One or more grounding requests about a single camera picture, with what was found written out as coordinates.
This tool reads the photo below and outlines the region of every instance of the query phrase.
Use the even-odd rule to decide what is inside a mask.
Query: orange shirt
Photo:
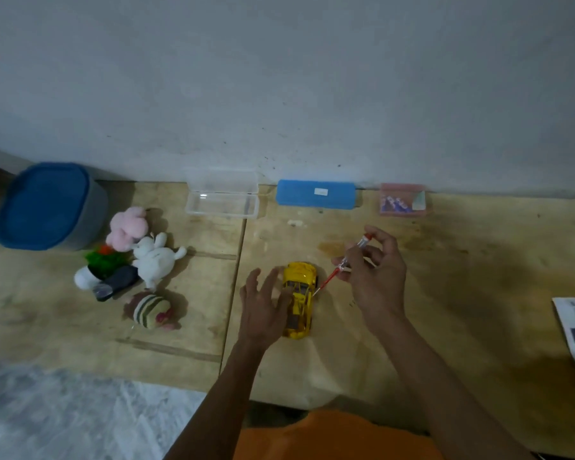
[[[374,425],[349,413],[316,410],[284,428],[244,429],[234,460],[443,460],[428,437]]]

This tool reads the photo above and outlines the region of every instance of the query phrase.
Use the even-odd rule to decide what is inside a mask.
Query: person's left hand
[[[271,302],[270,295],[279,275],[279,270],[273,268],[264,280],[260,291],[257,290],[257,277],[260,268],[254,269],[245,285],[239,290],[243,303],[241,327],[238,330],[238,340],[253,346],[262,352],[266,351],[281,337],[288,320],[288,307],[292,303],[292,289],[281,291],[277,305]]]

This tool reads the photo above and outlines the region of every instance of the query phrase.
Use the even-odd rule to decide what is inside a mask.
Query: blue lid
[[[356,204],[356,185],[351,182],[281,179],[275,199],[280,205],[351,210]]]
[[[20,173],[0,208],[0,243],[24,250],[60,244],[77,225],[89,175],[75,163],[39,163]]]

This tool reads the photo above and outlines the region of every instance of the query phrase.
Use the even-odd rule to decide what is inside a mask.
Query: person
[[[258,365],[281,337],[292,299],[291,291],[283,290],[273,306],[271,292],[279,270],[273,269],[258,290],[260,270],[255,269],[240,289],[243,314],[226,366],[165,460],[533,459],[409,322],[404,308],[406,265],[396,239],[373,226],[365,230],[381,249],[348,248],[351,271],[338,278],[351,285],[368,330],[421,404],[432,439],[376,426],[355,415],[317,410],[285,428],[242,431]]]

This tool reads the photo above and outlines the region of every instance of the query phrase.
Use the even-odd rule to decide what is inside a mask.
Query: forearm
[[[230,460],[263,352],[238,341],[226,367],[164,460]]]
[[[419,399],[430,433],[448,460],[532,460],[405,317],[389,320],[378,337],[400,378]]]

